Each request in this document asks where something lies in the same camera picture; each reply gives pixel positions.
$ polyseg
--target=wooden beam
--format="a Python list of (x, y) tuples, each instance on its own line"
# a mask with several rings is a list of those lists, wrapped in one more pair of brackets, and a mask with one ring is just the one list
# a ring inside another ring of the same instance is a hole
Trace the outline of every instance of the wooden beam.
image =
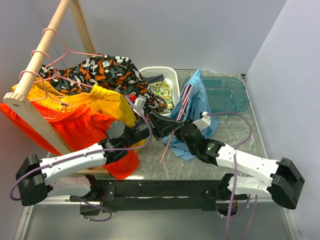
[(96, 50), (86, 23), (85, 15), (79, 0), (71, 0), (70, 11), (75, 21), (76, 28), (78, 29), (85, 52), (88, 54), (96, 54)]
[[(69, 7), (70, 0), (61, 0), (56, 9), (48, 28), (58, 30)], [(55, 37), (55, 32), (46, 31), (36, 48), (39, 51), (48, 52)], [(38, 72), (44, 62), (45, 55), (35, 52), (28, 66), (27, 71)], [(59, 136), (55, 129), (42, 117), (36, 108), (28, 101), (27, 96), (34, 83), (36, 76), (25, 72), (14, 92), (8, 92), (3, 101), (26, 121), (35, 131), (37, 131), (48, 143), (50, 143), (61, 154), (68, 154), (72, 149)]]

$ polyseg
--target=wooden frame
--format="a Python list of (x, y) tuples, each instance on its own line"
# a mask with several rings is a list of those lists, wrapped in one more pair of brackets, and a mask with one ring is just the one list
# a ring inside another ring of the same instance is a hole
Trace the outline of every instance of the wooden frame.
[[(48, 28), (58, 30), (69, 7), (85, 52), (93, 54), (96, 53), (79, 0), (61, 0), (48, 25)], [(53, 43), (54, 38), (55, 32), (46, 31), (36, 50), (47, 53)], [(35, 52), (28, 66), (26, 67), (26, 71), (39, 72), (45, 57), (46, 56), (44, 54)], [(22, 78), (15, 91), (8, 92), (4, 96), (3, 101), (58, 152), (63, 155), (68, 154), (72, 151), (71, 147), (62, 139), (62, 137), (27, 99), (35, 79), (36, 76), (34, 74), (25, 72), (22, 75)], [(99, 170), (98, 173), (102, 172), (107, 173), (106, 170)]]

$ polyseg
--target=gray wall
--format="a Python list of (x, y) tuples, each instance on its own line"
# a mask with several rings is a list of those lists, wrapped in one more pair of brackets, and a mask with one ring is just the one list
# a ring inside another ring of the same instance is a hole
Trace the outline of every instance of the gray wall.
[(320, 2), (288, 0), (245, 78), (270, 158), (305, 177), (295, 216), (304, 240), (320, 239)]
[[(60, 0), (29, 0), (47, 26)], [(169, 66), (247, 73), (286, 0), (82, 0), (97, 52), (132, 59), (140, 69)], [(68, 11), (60, 28), (83, 51)], [(55, 41), (59, 54), (64, 47)], [(84, 57), (70, 55), (72, 67)]]
[[(29, 63), (31, 51), (41, 39), (43, 26), (27, 1), (10, 0), (0, 7), (0, 97), (11, 92), (18, 83), (19, 73)], [(50, 51), (57, 57), (56, 51)], [(9, 191), (15, 182), (15, 174), (23, 160), (31, 154), (44, 155), (0, 112), (0, 236), (10, 240), (16, 232), (23, 207), (9, 199)]]

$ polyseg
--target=orange shirt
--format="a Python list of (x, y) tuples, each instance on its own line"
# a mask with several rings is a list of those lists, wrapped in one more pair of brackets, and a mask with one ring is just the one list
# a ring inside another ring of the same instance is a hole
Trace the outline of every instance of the orange shirt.
[[(93, 111), (85, 104), (77, 107), (72, 112), (61, 112), (44, 107), (36, 102), (32, 105), (47, 118), (57, 133), (70, 145), (74, 151), (87, 148), (106, 138), (106, 130), (115, 120), (114, 117)], [(29, 138), (45, 150), (60, 155), (41, 135), (19, 117), (7, 104), (0, 104), (0, 110)], [(137, 154), (130, 150), (128, 154), (117, 162), (105, 165), (111, 175), (122, 180), (130, 176), (138, 167)]]

